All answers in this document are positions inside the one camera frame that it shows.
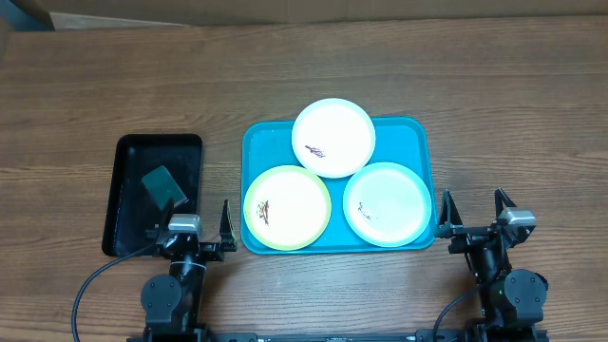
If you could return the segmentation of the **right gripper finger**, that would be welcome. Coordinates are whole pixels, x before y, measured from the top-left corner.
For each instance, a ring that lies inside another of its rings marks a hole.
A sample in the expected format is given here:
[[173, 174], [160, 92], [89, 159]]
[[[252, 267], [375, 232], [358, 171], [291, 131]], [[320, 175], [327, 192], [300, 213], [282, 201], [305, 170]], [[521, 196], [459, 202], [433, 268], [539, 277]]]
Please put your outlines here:
[[495, 201], [495, 213], [496, 218], [500, 216], [503, 212], [504, 208], [515, 207], [516, 204], [513, 200], [505, 193], [502, 187], [498, 187], [494, 192], [494, 201]]
[[439, 229], [463, 228], [463, 222], [457, 210], [450, 191], [446, 189], [442, 196], [441, 213], [438, 221]]

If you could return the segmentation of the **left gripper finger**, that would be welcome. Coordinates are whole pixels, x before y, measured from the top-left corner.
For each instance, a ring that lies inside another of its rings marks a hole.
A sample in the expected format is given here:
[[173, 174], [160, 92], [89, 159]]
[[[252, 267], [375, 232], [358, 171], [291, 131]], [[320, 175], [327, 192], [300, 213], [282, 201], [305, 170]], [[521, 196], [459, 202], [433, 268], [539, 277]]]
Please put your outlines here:
[[162, 229], [166, 229], [170, 219], [173, 216], [173, 212], [174, 212], [174, 201], [172, 198], [170, 198], [167, 203], [164, 205], [162, 212], [161, 212], [161, 228]]
[[220, 245], [223, 252], [236, 252], [238, 245], [232, 224], [230, 213], [230, 202], [226, 199], [223, 203], [222, 214], [219, 224]]

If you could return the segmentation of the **green and pink sponge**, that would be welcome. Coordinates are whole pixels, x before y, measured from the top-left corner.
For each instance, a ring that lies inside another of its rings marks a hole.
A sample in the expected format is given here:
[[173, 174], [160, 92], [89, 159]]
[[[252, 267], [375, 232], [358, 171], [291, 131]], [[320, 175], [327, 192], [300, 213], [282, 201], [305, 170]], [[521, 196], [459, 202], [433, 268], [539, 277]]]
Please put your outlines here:
[[187, 202], [186, 195], [164, 165], [143, 176], [142, 183], [160, 209], [163, 209], [168, 202], [172, 202], [174, 208]]

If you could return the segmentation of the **yellow-green plate with stain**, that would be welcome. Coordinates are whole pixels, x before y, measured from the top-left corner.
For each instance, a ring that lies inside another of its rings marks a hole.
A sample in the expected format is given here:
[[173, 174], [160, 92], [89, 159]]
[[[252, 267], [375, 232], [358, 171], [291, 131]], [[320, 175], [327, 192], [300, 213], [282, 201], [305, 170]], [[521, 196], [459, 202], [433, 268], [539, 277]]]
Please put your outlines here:
[[294, 251], [315, 242], [326, 230], [332, 201], [313, 172], [281, 165], [259, 175], [243, 202], [243, 218], [253, 237], [278, 251]]

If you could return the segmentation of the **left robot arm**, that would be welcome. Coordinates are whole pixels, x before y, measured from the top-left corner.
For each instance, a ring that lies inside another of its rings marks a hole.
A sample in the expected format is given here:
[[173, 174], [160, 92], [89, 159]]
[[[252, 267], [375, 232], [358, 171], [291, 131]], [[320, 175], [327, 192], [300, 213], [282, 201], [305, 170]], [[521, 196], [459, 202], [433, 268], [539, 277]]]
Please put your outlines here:
[[230, 214], [223, 203], [220, 240], [205, 241], [197, 214], [176, 214], [168, 201], [161, 222], [148, 234], [155, 241], [153, 255], [170, 261], [166, 275], [150, 278], [142, 288], [145, 312], [144, 341], [217, 341], [208, 325], [199, 322], [204, 279], [209, 262], [222, 262], [238, 249]]

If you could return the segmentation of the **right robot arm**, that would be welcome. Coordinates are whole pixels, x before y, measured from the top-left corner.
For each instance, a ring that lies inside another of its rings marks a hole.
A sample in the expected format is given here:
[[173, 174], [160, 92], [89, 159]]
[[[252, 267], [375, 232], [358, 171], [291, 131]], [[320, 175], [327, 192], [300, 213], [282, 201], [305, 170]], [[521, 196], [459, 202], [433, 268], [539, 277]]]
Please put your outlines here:
[[[535, 215], [517, 207], [502, 188], [494, 193], [496, 217], [491, 224], [466, 228], [449, 191], [442, 197], [435, 232], [448, 238], [448, 251], [465, 256], [476, 286], [453, 300], [437, 317], [434, 341], [546, 341], [546, 331], [536, 329], [543, 320], [548, 281], [542, 275], [512, 267], [507, 250], [526, 242], [536, 228]], [[443, 318], [464, 300], [478, 296], [482, 317], [465, 323], [459, 331], [440, 329]]]

